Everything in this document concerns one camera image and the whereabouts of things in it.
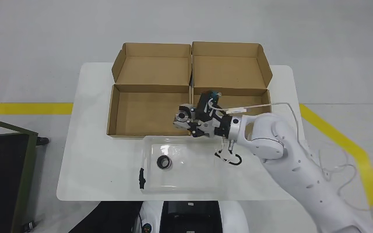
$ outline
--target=table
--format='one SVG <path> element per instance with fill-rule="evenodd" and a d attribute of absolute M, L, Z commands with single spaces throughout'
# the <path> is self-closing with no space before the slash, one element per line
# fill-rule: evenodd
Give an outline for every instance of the table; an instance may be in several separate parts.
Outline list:
<path fill-rule="evenodd" d="M 238 148 L 242 164 L 222 169 L 225 192 L 214 194 L 144 195 L 139 189 L 141 139 L 113 138 L 106 135 L 112 63 L 85 63 L 80 71 L 68 136 L 66 139 L 57 197 L 68 201 L 134 200 L 292 200 L 265 171 L 259 159 Z M 268 87 L 271 100 L 288 102 L 299 122 L 300 140 L 304 132 L 293 71 L 288 66 L 271 66 Z M 272 107 L 292 124 L 285 105 Z"/>

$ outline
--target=transparent plastic container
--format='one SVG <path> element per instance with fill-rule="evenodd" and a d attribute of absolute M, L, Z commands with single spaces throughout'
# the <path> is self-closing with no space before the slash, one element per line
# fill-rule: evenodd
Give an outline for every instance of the transparent plastic container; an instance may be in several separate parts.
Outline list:
<path fill-rule="evenodd" d="M 146 180 L 144 194 L 217 193 L 221 188 L 221 160 L 214 156 L 221 140 L 190 136 L 146 136 L 143 139 L 142 168 Z M 157 165 L 168 156 L 171 167 Z"/>

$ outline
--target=open cardboard box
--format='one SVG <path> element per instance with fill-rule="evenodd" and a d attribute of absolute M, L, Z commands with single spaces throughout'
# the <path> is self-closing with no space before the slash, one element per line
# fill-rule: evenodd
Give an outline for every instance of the open cardboard box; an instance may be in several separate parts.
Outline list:
<path fill-rule="evenodd" d="M 193 100 L 207 90 L 219 91 L 222 108 L 269 104 L 267 90 L 272 78 L 260 44 L 193 42 Z M 271 107 L 252 108 L 245 114 L 270 112 Z"/>
<path fill-rule="evenodd" d="M 125 43 L 112 67 L 107 135 L 188 135 L 173 120 L 191 103 L 191 70 L 189 44 Z"/>

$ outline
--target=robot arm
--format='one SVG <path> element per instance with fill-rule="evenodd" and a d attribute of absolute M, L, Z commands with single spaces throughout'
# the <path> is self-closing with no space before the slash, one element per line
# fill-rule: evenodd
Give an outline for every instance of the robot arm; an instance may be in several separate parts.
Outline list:
<path fill-rule="evenodd" d="M 182 115 L 177 114 L 174 124 L 189 130 L 193 137 L 218 135 L 229 139 L 230 145 L 236 143 L 246 147 L 260 158 L 271 177 L 299 201 L 320 233 L 373 232 L 373 226 L 354 215 L 324 180 L 320 169 L 307 158 L 294 130 L 285 120 L 275 114 L 242 117 L 229 116 L 225 112 L 217 114 L 208 104 L 211 99 L 219 107 L 216 93 L 204 93 L 197 108 L 189 108 L 189 114 L 185 108 L 180 110 L 190 118 L 180 122 L 177 118 Z M 245 138 L 249 123 L 254 124 L 251 140 Z"/>

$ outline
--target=gray floor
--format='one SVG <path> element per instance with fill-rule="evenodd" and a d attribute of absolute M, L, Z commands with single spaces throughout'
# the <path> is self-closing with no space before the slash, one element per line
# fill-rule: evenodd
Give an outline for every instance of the gray floor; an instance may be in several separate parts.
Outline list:
<path fill-rule="evenodd" d="M 373 160 L 372 11 L 372 1 L 359 0 L 0 0 L 0 102 L 73 102 L 81 65 L 113 61 L 124 42 L 259 42 L 271 65 L 292 67 L 299 101 Z M 51 138 L 32 187 L 37 232 L 67 232 L 97 205 L 55 195 L 69 118 L 0 115 Z M 311 145 L 329 142 L 304 128 Z M 358 180 L 345 194 L 366 205 Z M 251 232 L 315 232 L 297 203 L 241 204 Z"/>

